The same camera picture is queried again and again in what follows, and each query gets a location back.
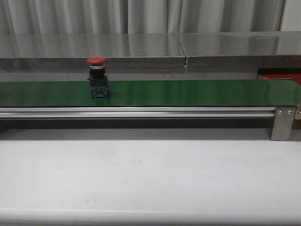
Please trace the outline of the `grey stone counter left slab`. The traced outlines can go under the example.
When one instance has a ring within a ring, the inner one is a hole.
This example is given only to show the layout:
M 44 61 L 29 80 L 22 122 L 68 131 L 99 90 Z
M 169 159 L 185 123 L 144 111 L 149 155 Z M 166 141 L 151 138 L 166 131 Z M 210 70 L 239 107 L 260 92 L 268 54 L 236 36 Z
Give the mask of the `grey stone counter left slab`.
M 82 71 L 105 57 L 108 70 L 183 71 L 186 56 L 175 34 L 2 34 L 4 71 Z

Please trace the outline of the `aluminium conveyor side rail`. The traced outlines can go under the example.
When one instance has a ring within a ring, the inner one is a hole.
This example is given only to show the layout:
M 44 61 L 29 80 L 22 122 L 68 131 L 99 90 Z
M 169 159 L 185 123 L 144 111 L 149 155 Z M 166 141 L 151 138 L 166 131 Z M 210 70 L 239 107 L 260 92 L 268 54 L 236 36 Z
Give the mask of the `aluminium conveyor side rail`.
M 6 119 L 261 118 L 275 107 L 2 107 Z

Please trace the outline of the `grey pleated curtain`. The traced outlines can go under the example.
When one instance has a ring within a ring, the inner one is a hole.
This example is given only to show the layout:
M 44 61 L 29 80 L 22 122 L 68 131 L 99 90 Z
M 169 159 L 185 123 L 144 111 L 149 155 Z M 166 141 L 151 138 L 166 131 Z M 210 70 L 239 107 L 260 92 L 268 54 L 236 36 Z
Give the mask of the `grey pleated curtain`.
M 282 0 L 3 0 L 2 34 L 278 31 Z

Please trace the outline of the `steel conveyor end plate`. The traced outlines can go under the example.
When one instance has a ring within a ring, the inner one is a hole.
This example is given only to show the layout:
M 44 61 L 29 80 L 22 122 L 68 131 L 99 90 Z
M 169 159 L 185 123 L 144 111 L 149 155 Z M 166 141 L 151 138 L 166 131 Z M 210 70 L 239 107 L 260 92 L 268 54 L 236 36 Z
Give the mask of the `steel conveyor end plate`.
M 293 129 L 301 129 L 301 105 L 296 106 Z

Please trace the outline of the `steel conveyor support bracket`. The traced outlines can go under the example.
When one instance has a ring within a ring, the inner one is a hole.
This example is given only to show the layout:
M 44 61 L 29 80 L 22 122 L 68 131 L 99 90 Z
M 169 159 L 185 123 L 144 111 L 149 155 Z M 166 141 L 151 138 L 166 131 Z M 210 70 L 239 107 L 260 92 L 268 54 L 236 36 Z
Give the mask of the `steel conveyor support bracket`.
M 277 107 L 271 141 L 288 141 L 294 121 L 295 107 Z

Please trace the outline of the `green conveyor belt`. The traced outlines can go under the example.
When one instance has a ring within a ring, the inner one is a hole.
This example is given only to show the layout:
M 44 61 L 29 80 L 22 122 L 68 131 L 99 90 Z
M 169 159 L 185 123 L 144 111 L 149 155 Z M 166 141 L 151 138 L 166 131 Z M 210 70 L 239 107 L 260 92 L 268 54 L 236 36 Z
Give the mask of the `green conveyor belt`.
M 94 98 L 87 81 L 3 82 L 2 107 L 297 106 L 292 80 L 110 81 L 108 98 Z

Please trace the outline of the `red plastic tray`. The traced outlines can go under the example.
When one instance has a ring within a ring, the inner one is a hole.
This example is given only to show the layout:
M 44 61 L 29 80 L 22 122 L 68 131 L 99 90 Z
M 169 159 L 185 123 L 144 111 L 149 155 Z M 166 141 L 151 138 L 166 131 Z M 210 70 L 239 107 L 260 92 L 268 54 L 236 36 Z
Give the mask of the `red plastic tray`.
M 292 80 L 298 84 L 301 84 L 301 74 L 300 73 L 270 73 L 270 74 L 260 74 L 257 76 L 258 79 L 264 80 Z

